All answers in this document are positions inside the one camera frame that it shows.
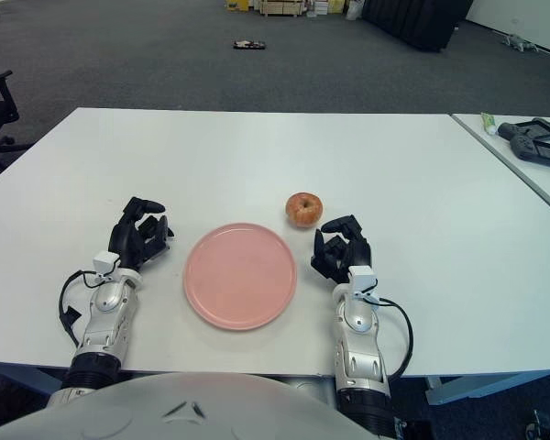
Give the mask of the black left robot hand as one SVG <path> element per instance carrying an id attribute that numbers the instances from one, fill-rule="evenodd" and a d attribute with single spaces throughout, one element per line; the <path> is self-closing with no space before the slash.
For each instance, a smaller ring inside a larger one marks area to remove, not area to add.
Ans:
<path id="1" fill-rule="evenodd" d="M 108 251 L 119 257 L 119 267 L 140 272 L 142 266 L 169 248 L 174 237 L 165 206 L 132 197 L 112 229 Z"/>

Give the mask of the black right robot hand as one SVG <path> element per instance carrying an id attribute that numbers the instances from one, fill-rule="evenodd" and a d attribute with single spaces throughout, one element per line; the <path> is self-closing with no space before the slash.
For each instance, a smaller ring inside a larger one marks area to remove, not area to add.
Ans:
<path id="1" fill-rule="evenodd" d="M 351 266 L 372 266 L 369 242 L 355 216 L 345 215 L 315 230 L 311 266 L 337 284 L 349 282 Z"/>

